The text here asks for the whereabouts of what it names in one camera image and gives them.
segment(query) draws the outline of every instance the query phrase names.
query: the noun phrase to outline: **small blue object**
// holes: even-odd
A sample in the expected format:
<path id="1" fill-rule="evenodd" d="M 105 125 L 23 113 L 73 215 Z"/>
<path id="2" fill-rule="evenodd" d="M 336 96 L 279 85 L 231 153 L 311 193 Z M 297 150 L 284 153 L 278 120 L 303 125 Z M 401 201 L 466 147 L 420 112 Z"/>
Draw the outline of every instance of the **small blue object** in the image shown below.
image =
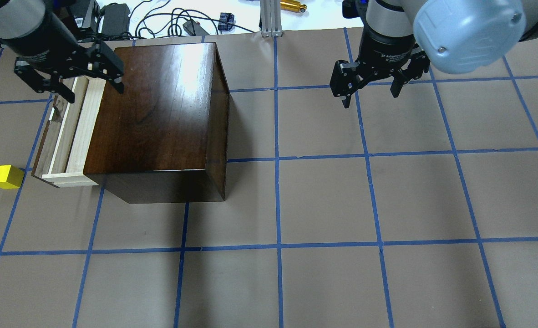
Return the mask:
<path id="1" fill-rule="evenodd" d="M 521 0 L 429 0 L 415 17 L 417 43 L 442 72 L 472 72 L 502 58 L 522 37 Z"/>
<path id="2" fill-rule="evenodd" d="M 228 32 L 234 27 L 234 15 L 229 12 L 221 12 L 221 18 L 218 23 L 218 30 Z"/>

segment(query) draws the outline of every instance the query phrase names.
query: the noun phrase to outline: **yellow cube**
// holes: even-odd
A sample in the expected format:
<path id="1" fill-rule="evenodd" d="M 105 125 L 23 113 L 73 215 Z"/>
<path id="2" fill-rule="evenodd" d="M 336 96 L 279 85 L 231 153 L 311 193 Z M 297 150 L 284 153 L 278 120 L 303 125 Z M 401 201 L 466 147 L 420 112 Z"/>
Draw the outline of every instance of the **yellow cube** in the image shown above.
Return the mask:
<path id="1" fill-rule="evenodd" d="M 22 185 L 24 171 L 12 165 L 0 165 L 0 188 L 18 189 Z"/>

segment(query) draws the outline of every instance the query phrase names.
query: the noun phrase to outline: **gold cylinder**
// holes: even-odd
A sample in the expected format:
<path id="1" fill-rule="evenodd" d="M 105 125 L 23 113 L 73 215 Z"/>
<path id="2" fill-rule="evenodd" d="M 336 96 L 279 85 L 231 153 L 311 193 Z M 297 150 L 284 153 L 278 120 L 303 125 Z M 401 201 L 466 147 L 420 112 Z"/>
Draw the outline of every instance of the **gold cylinder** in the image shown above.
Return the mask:
<path id="1" fill-rule="evenodd" d="M 281 9 L 289 10 L 290 12 L 305 12 L 307 6 L 296 0 L 281 0 Z"/>

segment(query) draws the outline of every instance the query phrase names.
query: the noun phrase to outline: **screw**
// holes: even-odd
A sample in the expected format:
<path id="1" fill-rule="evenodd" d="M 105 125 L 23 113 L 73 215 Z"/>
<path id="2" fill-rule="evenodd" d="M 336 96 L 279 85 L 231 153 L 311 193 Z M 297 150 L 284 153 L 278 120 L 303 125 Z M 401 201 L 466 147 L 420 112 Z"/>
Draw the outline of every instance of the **screw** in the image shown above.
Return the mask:
<path id="1" fill-rule="evenodd" d="M 522 18 L 522 14 L 517 12 L 512 16 L 512 23 L 518 23 L 520 19 Z"/>

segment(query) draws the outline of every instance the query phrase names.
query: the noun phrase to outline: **dark wooden box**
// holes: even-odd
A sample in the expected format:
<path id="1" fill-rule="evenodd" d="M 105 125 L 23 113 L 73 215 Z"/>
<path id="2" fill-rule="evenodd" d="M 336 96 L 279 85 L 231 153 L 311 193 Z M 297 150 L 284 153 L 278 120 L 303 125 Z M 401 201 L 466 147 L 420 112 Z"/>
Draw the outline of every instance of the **dark wooden box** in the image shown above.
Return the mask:
<path id="1" fill-rule="evenodd" d="M 85 158 L 82 178 L 128 203 L 223 201 L 229 91 L 216 45 L 134 46 L 115 53 L 125 63 L 125 92 L 105 86 L 86 156 L 72 141 L 69 156 Z M 87 89 L 81 118 L 90 95 Z M 45 158 L 42 142 L 38 166 Z M 44 173 L 35 168 L 32 174 L 44 179 Z"/>

